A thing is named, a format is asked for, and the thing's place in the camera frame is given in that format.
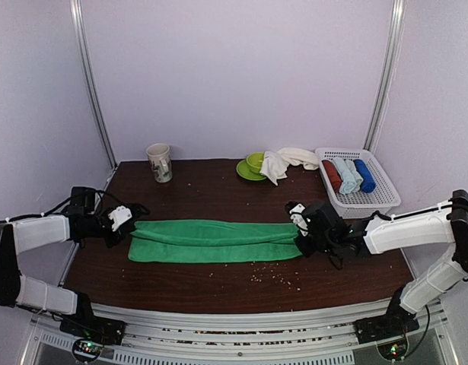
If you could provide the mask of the green microfiber towel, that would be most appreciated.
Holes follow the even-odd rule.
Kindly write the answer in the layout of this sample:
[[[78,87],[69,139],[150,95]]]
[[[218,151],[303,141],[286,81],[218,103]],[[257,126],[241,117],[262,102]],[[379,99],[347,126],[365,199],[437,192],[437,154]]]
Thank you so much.
[[[132,262],[229,264],[275,262],[301,256],[295,225],[213,220],[138,221]]]

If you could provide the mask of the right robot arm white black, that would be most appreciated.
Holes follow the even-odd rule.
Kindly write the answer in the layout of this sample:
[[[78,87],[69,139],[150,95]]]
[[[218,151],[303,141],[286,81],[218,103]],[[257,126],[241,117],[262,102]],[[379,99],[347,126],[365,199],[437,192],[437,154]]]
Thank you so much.
[[[415,331],[419,327],[415,317],[422,308],[459,281],[468,280],[468,193],[462,189],[430,208],[391,216],[375,211],[351,224],[329,202],[308,207],[288,202],[285,211],[298,229],[294,242],[301,254],[323,253],[337,269],[359,255],[434,243],[449,245],[424,274],[395,291],[382,316],[355,322],[362,335]]]

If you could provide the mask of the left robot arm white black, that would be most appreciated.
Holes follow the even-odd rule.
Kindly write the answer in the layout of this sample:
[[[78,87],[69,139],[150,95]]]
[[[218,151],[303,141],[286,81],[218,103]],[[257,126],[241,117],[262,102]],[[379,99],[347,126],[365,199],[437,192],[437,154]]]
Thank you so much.
[[[118,200],[115,208],[99,210],[104,190],[75,186],[70,196],[54,208],[0,221],[0,306],[20,306],[70,316],[71,327],[84,338],[99,332],[86,294],[31,278],[21,272],[18,256],[54,243],[81,243],[102,239],[108,248],[134,231],[135,221],[149,210]]]

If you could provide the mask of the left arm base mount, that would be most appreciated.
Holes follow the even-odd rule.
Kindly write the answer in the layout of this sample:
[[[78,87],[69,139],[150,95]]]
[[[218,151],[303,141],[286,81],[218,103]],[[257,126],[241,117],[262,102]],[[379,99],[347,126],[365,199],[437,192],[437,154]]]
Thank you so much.
[[[121,345],[125,329],[124,321],[102,317],[97,317],[96,321],[89,323],[64,317],[59,325],[61,332],[104,345]]]

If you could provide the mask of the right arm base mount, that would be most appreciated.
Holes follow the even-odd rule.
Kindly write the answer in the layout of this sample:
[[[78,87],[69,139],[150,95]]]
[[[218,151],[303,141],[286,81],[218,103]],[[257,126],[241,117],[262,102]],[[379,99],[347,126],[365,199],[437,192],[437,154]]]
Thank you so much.
[[[401,320],[387,316],[375,316],[354,322],[355,334],[359,344],[401,338],[408,332],[419,329],[417,319]]]

